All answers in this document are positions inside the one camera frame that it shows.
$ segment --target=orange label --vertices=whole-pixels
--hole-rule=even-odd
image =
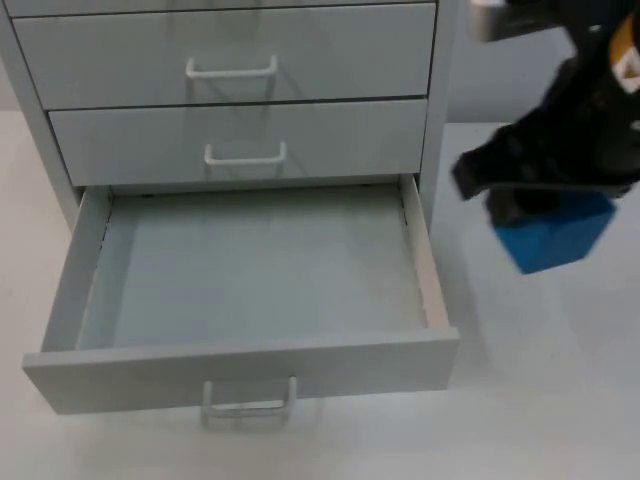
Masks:
[[[640,53],[633,41],[633,15],[629,15],[609,44],[609,61],[613,75],[629,93],[640,90]]]

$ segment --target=white table surface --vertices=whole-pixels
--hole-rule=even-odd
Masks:
[[[433,244],[462,335],[446,392],[301,401],[281,431],[196,408],[56,416],[20,370],[69,232],[19,113],[0,114],[0,478],[640,477],[640,196],[591,257],[520,276],[448,179],[492,125],[447,128]]]

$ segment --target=drawer cabinet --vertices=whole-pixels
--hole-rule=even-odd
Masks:
[[[445,388],[456,345],[412,177],[115,201],[94,187],[24,368],[57,412],[97,412],[275,400],[292,377],[300,397]]]
[[[459,0],[0,2],[75,224],[23,361],[56,412],[446,388],[423,208]]]
[[[425,95],[430,4],[16,20],[46,109]]]
[[[75,185],[415,173],[426,101],[54,112]]]

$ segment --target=blue cube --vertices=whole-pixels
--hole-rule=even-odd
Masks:
[[[530,274],[582,260],[615,211],[601,193],[567,192],[553,213],[495,231],[520,271]]]

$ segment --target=white handle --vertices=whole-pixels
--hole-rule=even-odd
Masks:
[[[255,417],[288,417],[295,406],[298,396],[298,379],[289,377],[284,400],[279,407],[269,408],[215,408],[213,400],[213,383],[204,382],[202,398],[202,415],[205,418],[255,418]]]
[[[272,77],[278,72],[278,56],[271,55],[269,66],[254,70],[210,70],[199,72],[196,70],[196,61],[190,58],[187,61],[186,75],[191,80],[215,80],[223,78],[262,78]]]
[[[252,165],[278,165],[287,159],[287,144],[280,142],[280,153],[277,157],[258,158],[213,158],[213,147],[207,145],[204,149],[204,163],[210,167],[242,167]]]

